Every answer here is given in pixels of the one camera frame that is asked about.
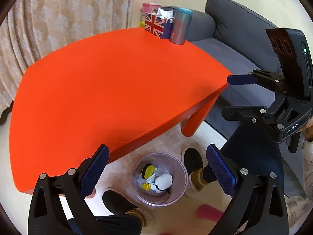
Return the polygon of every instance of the patterned curtain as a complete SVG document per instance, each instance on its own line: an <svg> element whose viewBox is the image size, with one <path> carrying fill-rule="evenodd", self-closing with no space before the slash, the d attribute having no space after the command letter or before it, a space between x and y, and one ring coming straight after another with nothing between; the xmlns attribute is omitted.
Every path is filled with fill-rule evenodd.
<svg viewBox="0 0 313 235"><path fill-rule="evenodd" d="M0 26L0 114L27 67L71 42L130 26L133 0L17 0Z"/></svg>

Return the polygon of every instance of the sofa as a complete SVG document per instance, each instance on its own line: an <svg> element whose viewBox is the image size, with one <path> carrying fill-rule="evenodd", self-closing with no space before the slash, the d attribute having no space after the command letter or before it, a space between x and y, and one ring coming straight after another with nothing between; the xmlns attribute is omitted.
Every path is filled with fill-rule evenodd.
<svg viewBox="0 0 313 235"><path fill-rule="evenodd" d="M175 11L176 8L166 6L163 9ZM272 22L232 0L207 0L205 12L192 11L186 40L215 58L233 74L247 74L257 69L281 72L278 56L265 32L266 29L277 28ZM274 99L274 92L255 84L231 85L221 93L205 121L229 139L239 122L222 118L221 111L225 106L269 107ZM299 195L304 192L303 155L301 151L289 153L286 143L282 143L280 149L287 163L284 166L285 193Z"/></svg>

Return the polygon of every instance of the foot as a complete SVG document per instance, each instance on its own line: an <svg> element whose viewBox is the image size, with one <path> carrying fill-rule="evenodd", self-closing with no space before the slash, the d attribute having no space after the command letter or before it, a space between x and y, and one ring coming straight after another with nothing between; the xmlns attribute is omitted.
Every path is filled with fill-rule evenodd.
<svg viewBox="0 0 313 235"><path fill-rule="evenodd" d="M186 195L192 197L202 190L202 188L197 189L195 187L195 185L192 183L191 176L190 176L192 172L203 168L202 157L198 150L196 150L193 147L189 147L189 148L184 149L182 152L182 162L184 166L186 167L186 170L188 173L188 187L185 193Z"/></svg>
<svg viewBox="0 0 313 235"><path fill-rule="evenodd" d="M138 210L144 217L143 227L148 227L152 223L152 216L139 208L137 205L131 203L123 194L113 188L107 188L102 195L104 206L114 215L122 215L130 210Z"/></svg>

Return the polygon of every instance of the table top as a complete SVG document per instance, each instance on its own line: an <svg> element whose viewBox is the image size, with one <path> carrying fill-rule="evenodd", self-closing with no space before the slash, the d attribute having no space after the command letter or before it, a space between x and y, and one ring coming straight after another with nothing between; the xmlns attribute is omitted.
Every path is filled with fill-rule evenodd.
<svg viewBox="0 0 313 235"><path fill-rule="evenodd" d="M195 112L231 73L195 45L143 28L89 37L30 66L12 110L10 160L19 191L64 174L100 144L110 161Z"/></svg>

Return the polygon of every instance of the sock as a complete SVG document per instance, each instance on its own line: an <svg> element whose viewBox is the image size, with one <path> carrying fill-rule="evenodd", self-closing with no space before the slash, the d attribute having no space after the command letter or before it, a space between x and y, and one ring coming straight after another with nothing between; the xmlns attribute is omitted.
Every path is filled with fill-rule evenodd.
<svg viewBox="0 0 313 235"><path fill-rule="evenodd" d="M208 182L206 182L203 178L203 171L205 168L201 168L198 169L194 172L192 172L192 174L190 174L191 176L191 181L194 184L194 186L200 190L201 188L203 188L203 186L205 186L206 184L208 184Z"/></svg>
<svg viewBox="0 0 313 235"><path fill-rule="evenodd" d="M137 217L141 222L141 226L144 226L146 223L146 219L144 218L143 214L140 212L138 208L133 208L130 211L127 211L125 215Z"/></svg>

